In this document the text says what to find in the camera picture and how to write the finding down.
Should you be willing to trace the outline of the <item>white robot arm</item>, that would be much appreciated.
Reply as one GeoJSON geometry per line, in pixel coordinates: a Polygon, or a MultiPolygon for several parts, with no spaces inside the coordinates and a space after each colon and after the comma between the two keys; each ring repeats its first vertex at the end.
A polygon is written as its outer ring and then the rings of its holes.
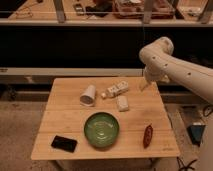
{"type": "Polygon", "coordinates": [[[213,104],[213,69],[172,56],[174,45],[168,37],[161,37],[144,46],[139,52],[145,64],[143,75],[148,83],[168,76],[193,93],[213,104]]]}

